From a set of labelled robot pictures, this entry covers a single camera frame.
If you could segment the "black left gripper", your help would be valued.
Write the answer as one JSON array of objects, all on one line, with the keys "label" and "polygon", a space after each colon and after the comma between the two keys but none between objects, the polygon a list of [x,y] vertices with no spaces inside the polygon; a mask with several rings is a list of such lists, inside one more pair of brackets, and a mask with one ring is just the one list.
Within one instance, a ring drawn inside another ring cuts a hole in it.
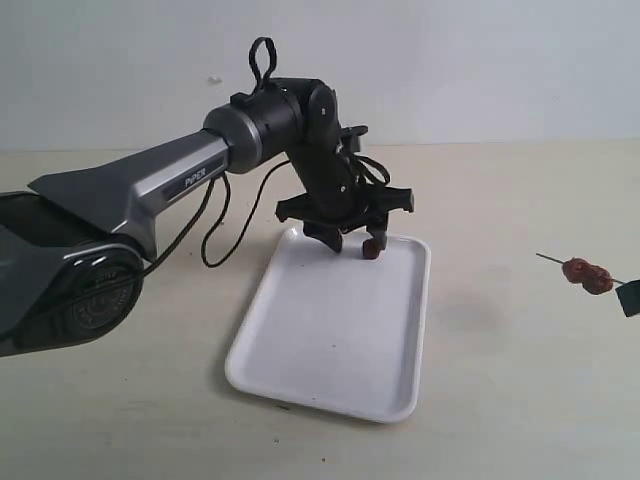
[{"label": "black left gripper", "polygon": [[335,253],[342,251],[342,233],[364,226],[370,235],[364,249],[385,250],[388,213],[414,211],[412,190],[392,187],[387,168],[367,156],[305,145],[286,155],[305,192],[278,202],[276,217],[303,221],[304,235]]}]

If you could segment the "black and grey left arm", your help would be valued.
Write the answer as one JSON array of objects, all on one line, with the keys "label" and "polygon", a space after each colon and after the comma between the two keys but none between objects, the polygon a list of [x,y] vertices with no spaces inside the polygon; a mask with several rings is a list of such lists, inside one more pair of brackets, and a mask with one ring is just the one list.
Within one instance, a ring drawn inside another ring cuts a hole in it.
[{"label": "black and grey left arm", "polygon": [[1,196],[1,353],[80,345],[130,314],[165,260],[157,216],[197,189],[286,155],[304,191],[279,220],[340,251],[346,233],[386,246],[389,214],[412,211],[409,189],[360,154],[366,128],[345,128],[337,97],[317,79],[264,78],[212,110],[202,129],[102,166],[48,174]]}]

